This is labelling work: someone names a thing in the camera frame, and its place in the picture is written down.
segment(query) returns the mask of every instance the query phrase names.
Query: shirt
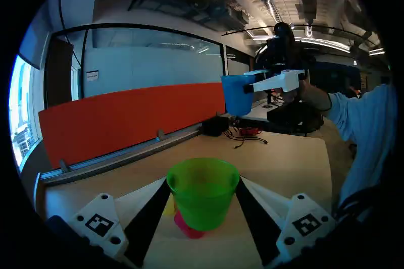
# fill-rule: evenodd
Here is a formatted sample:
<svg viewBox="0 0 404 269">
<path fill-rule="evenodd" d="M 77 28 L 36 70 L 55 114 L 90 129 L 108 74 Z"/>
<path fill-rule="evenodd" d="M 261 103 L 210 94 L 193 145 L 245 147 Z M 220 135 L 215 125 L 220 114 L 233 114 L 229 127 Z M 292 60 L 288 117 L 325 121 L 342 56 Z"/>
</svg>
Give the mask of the shirt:
<svg viewBox="0 0 404 269">
<path fill-rule="evenodd" d="M 341 204 L 357 191 L 379 182 L 383 162 L 392 150 L 397 123 L 397 96 L 391 85 L 380 85 L 362 98 L 329 94 L 328 118 L 343 140 L 357 144 L 357 153 L 340 192 Z"/>
</svg>

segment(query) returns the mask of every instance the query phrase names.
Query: orange panel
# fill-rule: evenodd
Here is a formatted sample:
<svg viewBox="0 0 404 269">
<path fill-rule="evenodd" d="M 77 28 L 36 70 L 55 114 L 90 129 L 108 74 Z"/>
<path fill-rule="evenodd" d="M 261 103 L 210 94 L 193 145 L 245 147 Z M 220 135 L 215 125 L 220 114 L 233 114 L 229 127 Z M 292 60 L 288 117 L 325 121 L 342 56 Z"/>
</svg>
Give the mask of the orange panel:
<svg viewBox="0 0 404 269">
<path fill-rule="evenodd" d="M 39 113 L 54 169 L 173 132 L 224 112 L 221 83 L 160 86 L 97 95 Z"/>
</svg>

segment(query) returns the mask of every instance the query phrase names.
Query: table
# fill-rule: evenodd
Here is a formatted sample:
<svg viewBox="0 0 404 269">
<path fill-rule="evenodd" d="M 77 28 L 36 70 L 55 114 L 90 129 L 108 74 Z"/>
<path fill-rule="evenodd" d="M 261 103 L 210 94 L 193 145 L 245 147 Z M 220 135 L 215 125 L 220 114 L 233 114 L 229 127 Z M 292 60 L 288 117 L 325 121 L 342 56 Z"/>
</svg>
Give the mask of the table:
<svg viewBox="0 0 404 269">
<path fill-rule="evenodd" d="M 268 141 L 239 142 L 226 136 L 199 135 L 112 171 L 46 189 L 47 216 L 68 220 L 99 193 L 114 196 L 122 227 L 139 209 L 139 191 L 187 158 L 216 157 L 235 165 L 247 179 L 286 198 L 304 192 L 330 211 L 331 172 L 322 139 L 262 132 Z M 144 268 L 261 268 L 261 260 L 236 197 L 225 223 L 198 240 L 189 240 L 172 217 L 162 216 L 144 260 Z"/>
<path fill-rule="evenodd" d="M 268 141 L 239 142 L 199 135 L 120 168 L 80 181 L 48 187 L 46 216 L 67 220 L 100 192 L 118 198 L 164 177 L 187 158 L 216 157 L 235 165 L 244 177 L 287 198 L 304 192 L 326 210 L 331 204 L 331 172 L 325 142 L 318 138 L 262 132 Z"/>
</svg>

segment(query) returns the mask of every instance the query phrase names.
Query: sign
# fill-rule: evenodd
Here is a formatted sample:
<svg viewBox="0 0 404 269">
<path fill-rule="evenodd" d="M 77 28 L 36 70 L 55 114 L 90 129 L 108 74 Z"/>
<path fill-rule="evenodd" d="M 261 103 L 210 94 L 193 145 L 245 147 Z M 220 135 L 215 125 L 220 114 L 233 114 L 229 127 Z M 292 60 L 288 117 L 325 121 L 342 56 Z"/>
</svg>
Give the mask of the sign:
<svg viewBox="0 0 404 269">
<path fill-rule="evenodd" d="M 98 70 L 87 71 L 85 73 L 85 77 L 87 79 L 87 82 L 98 80 Z"/>
</svg>

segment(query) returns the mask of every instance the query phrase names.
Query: blue cup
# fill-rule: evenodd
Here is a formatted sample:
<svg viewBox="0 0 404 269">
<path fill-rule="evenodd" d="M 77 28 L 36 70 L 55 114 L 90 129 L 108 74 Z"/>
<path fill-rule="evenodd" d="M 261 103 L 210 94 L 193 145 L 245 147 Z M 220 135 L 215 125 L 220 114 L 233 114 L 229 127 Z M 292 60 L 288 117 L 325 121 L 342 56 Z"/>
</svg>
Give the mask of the blue cup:
<svg viewBox="0 0 404 269">
<path fill-rule="evenodd" d="M 244 116 L 251 111 L 254 93 L 244 93 L 243 86 L 252 84 L 255 76 L 222 76 L 227 112 L 233 116 Z"/>
</svg>

